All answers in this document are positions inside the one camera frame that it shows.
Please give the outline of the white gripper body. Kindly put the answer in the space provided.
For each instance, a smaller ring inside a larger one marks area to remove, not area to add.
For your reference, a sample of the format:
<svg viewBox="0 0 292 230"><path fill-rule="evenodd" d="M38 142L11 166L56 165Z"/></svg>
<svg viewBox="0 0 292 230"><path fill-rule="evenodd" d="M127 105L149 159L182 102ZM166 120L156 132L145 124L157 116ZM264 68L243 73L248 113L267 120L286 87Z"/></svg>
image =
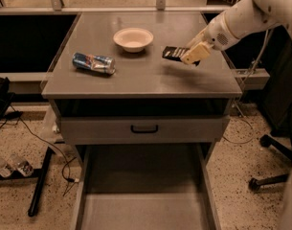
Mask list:
<svg viewBox="0 0 292 230"><path fill-rule="evenodd" d="M207 25L205 40L211 43L215 50L229 49L239 42L237 22L237 17L230 12L219 14Z"/></svg>

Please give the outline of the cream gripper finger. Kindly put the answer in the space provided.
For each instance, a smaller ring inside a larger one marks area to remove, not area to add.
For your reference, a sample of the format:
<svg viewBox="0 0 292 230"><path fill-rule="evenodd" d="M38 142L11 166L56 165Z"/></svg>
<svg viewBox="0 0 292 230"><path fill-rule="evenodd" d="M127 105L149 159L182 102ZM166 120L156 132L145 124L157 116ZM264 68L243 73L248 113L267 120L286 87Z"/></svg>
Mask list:
<svg viewBox="0 0 292 230"><path fill-rule="evenodd" d="M212 44L206 41L201 41L196 45L191 46L189 50L180 57L180 59L185 64L193 64L197 61L207 58L211 54L212 47Z"/></svg>
<svg viewBox="0 0 292 230"><path fill-rule="evenodd" d="M205 29L200 31L187 45L186 47L189 49L195 48L196 46L203 45L205 43L204 40Z"/></svg>

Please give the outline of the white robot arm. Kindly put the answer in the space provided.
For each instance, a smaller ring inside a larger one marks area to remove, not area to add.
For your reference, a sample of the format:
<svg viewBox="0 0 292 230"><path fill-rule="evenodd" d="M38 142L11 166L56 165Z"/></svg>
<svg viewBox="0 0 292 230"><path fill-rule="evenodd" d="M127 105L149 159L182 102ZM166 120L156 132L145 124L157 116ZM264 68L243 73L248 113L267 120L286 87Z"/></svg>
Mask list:
<svg viewBox="0 0 292 230"><path fill-rule="evenodd" d="M247 35L279 25L292 39L292 0L240 0L200 31L180 60L192 64L208 57L211 50L224 51ZM292 171L286 181L278 230L292 230Z"/></svg>

